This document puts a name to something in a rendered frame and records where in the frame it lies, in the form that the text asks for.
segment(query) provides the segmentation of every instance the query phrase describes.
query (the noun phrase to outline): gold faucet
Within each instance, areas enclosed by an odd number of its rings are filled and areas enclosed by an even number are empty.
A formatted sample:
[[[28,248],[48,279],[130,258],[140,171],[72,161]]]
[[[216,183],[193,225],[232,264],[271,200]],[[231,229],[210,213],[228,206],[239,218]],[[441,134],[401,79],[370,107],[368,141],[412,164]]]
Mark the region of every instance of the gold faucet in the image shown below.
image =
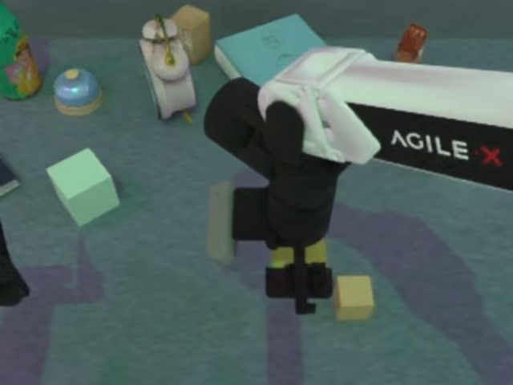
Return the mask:
[[[173,55],[171,51],[171,40],[168,36],[168,32],[166,31],[166,26],[164,24],[164,20],[162,19],[162,16],[160,14],[157,14],[155,16],[155,20],[160,25],[160,28],[162,28],[162,32],[164,33],[164,49],[166,50],[166,64],[168,66],[174,66],[175,65],[175,56]],[[158,40],[162,40],[162,38],[157,34],[156,38]]]

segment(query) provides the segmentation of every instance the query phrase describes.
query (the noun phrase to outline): red brown object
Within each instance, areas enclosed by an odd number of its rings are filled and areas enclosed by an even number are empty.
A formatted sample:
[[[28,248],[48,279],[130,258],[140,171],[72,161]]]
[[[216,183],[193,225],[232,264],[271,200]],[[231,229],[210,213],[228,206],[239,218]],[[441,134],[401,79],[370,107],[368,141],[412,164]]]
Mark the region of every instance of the red brown object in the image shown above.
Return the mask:
[[[396,62],[418,63],[427,40],[427,31],[416,24],[410,24],[402,34],[398,49],[395,51]]]

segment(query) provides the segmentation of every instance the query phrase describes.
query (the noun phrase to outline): blue dome object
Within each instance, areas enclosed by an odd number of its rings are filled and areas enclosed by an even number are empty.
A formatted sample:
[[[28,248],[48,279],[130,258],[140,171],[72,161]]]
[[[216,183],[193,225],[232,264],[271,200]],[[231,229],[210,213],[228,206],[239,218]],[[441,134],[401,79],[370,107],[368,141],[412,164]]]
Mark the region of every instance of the blue dome object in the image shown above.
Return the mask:
[[[63,72],[54,82],[55,99],[66,107],[84,107],[97,100],[101,88],[96,78],[83,69]]]

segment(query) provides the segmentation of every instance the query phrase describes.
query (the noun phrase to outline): green cube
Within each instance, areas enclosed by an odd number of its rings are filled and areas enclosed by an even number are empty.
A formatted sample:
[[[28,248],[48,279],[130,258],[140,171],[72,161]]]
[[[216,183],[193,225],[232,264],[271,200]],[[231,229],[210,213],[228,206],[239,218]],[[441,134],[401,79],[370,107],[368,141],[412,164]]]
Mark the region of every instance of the green cube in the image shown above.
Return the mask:
[[[78,226],[119,206],[111,174],[89,148],[54,164],[46,172]]]

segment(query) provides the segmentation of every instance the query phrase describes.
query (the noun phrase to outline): teal book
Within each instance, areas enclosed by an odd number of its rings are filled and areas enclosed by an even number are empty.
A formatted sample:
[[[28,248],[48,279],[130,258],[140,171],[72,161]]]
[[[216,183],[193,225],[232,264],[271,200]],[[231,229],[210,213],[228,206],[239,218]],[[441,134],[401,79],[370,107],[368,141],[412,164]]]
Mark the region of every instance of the teal book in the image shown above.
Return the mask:
[[[243,76],[261,86],[306,51],[325,45],[301,16],[292,14],[217,40],[214,55],[230,79]]]

